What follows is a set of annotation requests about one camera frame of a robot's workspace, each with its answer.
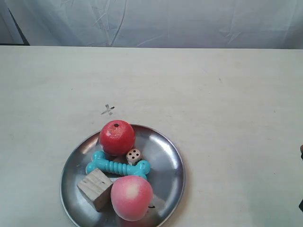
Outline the round silver metal plate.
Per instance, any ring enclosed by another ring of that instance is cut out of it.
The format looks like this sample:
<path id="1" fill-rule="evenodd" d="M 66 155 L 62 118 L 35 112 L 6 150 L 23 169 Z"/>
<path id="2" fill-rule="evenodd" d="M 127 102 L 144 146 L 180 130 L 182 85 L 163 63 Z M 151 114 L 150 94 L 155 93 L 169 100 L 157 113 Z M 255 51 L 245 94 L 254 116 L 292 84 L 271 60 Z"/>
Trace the round silver metal plate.
<path id="1" fill-rule="evenodd" d="M 77 227 L 162 227 L 176 210 L 184 193 L 186 175 L 183 160 L 173 143 L 160 132 L 133 125 L 139 149 L 151 164 L 147 175 L 153 200 L 147 214 L 138 221 L 126 221 L 116 215 L 110 202 L 101 212 L 81 195 L 77 183 L 85 177 L 85 167 L 94 151 L 101 150 L 96 132 L 70 154 L 61 176 L 60 196 L 63 209 Z"/>

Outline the red apple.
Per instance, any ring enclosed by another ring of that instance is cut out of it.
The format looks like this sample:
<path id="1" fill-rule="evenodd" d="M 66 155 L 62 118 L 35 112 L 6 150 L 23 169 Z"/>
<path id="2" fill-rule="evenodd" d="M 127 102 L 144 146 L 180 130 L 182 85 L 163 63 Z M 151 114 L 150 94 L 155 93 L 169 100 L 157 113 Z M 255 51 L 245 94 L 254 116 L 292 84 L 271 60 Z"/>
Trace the red apple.
<path id="1" fill-rule="evenodd" d="M 110 121 L 100 131 L 99 143 L 105 153 L 111 156 L 122 156 L 133 147 L 135 132 L 126 121 Z"/>

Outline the wooden die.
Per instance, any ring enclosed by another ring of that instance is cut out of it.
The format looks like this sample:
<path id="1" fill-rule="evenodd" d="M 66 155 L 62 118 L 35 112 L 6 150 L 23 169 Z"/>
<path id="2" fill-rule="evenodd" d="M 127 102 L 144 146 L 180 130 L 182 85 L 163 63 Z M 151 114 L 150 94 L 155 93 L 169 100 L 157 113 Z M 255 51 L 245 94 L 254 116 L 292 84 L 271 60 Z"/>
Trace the wooden die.
<path id="1" fill-rule="evenodd" d="M 126 154 L 126 160 L 129 165 L 134 166 L 143 159 L 143 155 L 138 149 L 131 149 Z"/>

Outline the turquoise bone toy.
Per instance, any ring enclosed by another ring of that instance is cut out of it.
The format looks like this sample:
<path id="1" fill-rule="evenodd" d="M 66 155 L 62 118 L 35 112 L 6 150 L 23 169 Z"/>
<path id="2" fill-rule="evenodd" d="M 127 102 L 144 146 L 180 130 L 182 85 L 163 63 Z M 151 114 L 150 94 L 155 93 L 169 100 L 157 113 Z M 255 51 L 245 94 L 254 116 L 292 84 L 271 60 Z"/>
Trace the turquoise bone toy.
<path id="1" fill-rule="evenodd" d="M 134 166 L 109 161 L 106 159 L 105 153 L 98 150 L 93 153 L 92 161 L 87 164 L 86 174 L 88 175 L 95 169 L 122 176 L 135 175 L 147 180 L 147 174 L 150 172 L 151 166 L 146 160 L 141 160 Z"/>

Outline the pink peach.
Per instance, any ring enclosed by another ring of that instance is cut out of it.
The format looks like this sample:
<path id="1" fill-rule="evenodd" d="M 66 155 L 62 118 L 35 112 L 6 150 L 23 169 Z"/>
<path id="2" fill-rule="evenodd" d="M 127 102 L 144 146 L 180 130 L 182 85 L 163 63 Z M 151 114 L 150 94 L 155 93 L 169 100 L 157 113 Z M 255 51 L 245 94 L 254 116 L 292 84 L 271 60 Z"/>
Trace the pink peach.
<path id="1" fill-rule="evenodd" d="M 138 221 L 145 216 L 153 191 L 147 180 L 130 175 L 115 180 L 110 197 L 113 209 L 120 218 Z"/>

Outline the wooden cube block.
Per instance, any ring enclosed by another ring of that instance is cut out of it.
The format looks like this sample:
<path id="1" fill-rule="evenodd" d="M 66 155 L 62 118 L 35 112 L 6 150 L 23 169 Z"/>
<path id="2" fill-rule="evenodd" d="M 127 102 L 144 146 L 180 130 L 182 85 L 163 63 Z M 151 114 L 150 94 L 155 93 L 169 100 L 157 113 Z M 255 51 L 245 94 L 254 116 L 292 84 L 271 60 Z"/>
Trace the wooden cube block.
<path id="1" fill-rule="evenodd" d="M 108 204 L 112 185 L 113 182 L 97 168 L 77 183 L 82 196 L 97 212 Z"/>

